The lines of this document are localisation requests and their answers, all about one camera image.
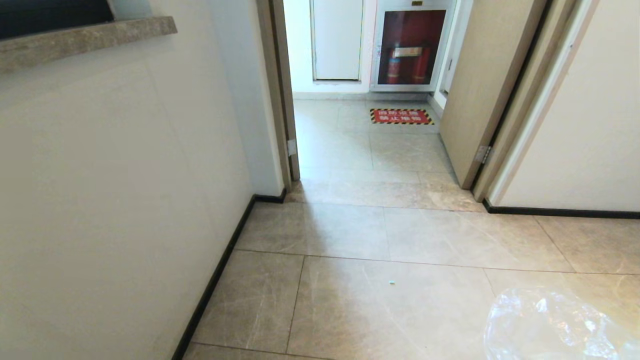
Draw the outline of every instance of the tiled floor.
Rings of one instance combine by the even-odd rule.
[[[485,359],[493,299],[528,286],[640,336],[640,221],[489,215],[438,119],[371,124],[368,108],[405,107],[430,110],[296,101],[303,179],[255,205],[186,359]]]

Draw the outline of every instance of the white door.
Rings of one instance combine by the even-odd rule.
[[[469,16],[471,16],[471,7],[474,5],[474,0],[459,0],[460,12],[458,12],[458,19],[456,20],[456,27],[453,30],[453,39],[451,40],[451,50],[449,51],[449,58],[447,59],[447,68],[445,69],[444,78],[442,80],[442,89],[449,92],[451,89],[451,83],[453,82],[453,74],[456,72],[456,66],[458,65],[458,58],[460,57],[460,50],[462,50],[462,43],[465,41],[465,33],[467,32],[467,24],[469,23]]]
[[[360,79],[362,1],[312,0],[315,80]]]
[[[371,90],[433,92],[454,0],[379,0]]]

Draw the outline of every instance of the white wall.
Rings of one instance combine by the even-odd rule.
[[[601,0],[494,206],[640,211],[640,4]]]
[[[210,3],[253,190],[259,195],[280,195],[284,182],[256,0]]]
[[[371,61],[376,23],[377,0],[364,0],[362,46],[360,54],[360,81],[314,83],[311,10],[309,0],[284,0],[287,26],[287,45],[291,68],[291,87],[294,93],[347,92],[367,93],[371,83]]]
[[[0,358],[171,357],[254,193],[208,4],[0,77]]]

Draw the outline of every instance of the clear plastic wrap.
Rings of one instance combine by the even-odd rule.
[[[639,360],[640,342],[607,315],[566,291],[508,289],[484,332],[490,360]]]

